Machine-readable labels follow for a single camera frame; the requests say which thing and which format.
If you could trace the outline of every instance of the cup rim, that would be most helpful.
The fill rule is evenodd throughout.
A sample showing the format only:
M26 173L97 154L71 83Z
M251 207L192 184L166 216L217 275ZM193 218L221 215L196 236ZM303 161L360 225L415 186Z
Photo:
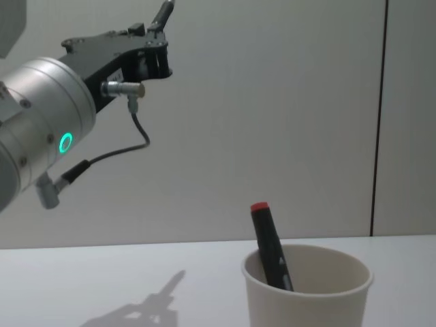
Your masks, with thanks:
M371 284L374 281L374 274L371 271L371 269L368 268L368 266L366 264L364 264L362 261L360 261L358 258L354 257L353 255L350 255L348 253L342 252L342 251L338 251L335 249L330 249L328 247L321 247L318 245L307 245L307 244L285 244L282 245L284 247L315 247L317 249L324 249L327 251L331 251L331 252L337 252L340 253L341 255L345 255L353 260L357 260L358 262L360 262L369 272L369 277L367 279L367 281L365 281L362 285L355 287L351 290L347 290L344 292L337 292L337 293L328 293L328 294L317 294L317 293L300 293L300 292L291 292L291 291L287 291L287 290L282 290L280 288L277 287L273 287L270 286L266 283L262 283L261 281L257 280L256 278L254 278L253 276L250 275L250 273L247 271L247 269L245 268L245 264L247 263L247 260L254 255L255 253L257 253L259 251L259 249L256 249L255 251L250 252L243 260L243 263L241 265L242 268L242 272L245 276L246 279L250 280L251 282L254 282L255 284L257 284L258 286L266 289L266 290L270 290L273 292L278 292L280 294L283 294L285 296L296 296L299 298L340 298L340 297L344 297L344 296L349 296L352 294L356 294L361 292L362 290L365 290L367 288L369 288L369 286L371 286Z

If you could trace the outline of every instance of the green led ring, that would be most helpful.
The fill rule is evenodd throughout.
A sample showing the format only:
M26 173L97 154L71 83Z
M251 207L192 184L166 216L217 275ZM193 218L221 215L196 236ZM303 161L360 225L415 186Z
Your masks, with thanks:
M71 144L73 144L73 134L71 133L63 134L62 139L59 143L59 152L62 154L66 153L71 147Z

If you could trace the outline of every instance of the marker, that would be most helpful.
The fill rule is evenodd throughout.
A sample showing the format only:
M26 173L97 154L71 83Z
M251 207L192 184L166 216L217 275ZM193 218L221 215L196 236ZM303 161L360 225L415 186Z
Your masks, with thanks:
M253 204L251 218L258 238L259 255L268 285L294 291L268 203Z

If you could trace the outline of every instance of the paper cup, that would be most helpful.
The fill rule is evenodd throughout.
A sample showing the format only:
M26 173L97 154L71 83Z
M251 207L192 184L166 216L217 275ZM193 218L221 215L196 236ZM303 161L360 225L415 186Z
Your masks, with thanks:
M311 245L284 245L295 292L266 283L259 252L244 260L251 327L361 327L373 273L358 259Z

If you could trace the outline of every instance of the red marker cap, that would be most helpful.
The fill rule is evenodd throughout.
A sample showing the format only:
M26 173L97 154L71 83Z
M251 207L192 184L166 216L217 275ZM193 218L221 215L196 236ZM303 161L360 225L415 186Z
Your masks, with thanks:
M262 209L268 209L270 206L267 202L258 202L251 206L251 212L262 210Z

